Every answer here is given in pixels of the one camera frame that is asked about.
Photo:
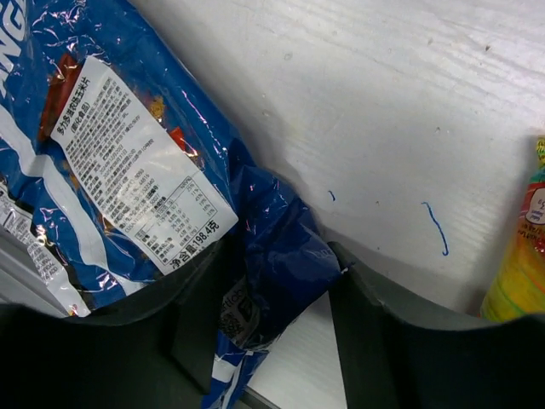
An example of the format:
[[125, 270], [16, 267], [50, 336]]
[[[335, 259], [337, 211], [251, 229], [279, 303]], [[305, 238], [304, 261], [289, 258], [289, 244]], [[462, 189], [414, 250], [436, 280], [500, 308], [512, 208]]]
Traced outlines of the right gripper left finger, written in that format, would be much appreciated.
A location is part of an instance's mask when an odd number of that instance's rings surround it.
[[212, 387], [232, 243], [84, 318], [1, 307], [4, 408], [198, 408]]

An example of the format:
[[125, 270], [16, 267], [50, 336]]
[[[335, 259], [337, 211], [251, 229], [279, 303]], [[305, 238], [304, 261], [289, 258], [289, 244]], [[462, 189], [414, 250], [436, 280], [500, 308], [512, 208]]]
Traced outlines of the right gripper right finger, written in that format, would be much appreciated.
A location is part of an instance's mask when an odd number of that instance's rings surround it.
[[542, 315], [457, 313], [331, 247], [343, 270], [329, 299], [348, 407], [543, 407]]

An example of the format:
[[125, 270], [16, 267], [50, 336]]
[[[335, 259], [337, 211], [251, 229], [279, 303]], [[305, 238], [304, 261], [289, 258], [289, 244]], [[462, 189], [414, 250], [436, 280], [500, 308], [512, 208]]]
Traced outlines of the blue white snack bag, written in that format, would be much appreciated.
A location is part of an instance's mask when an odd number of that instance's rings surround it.
[[311, 211], [126, 1], [1, 4], [1, 229], [84, 318], [232, 243], [212, 387], [231, 408], [340, 277]]

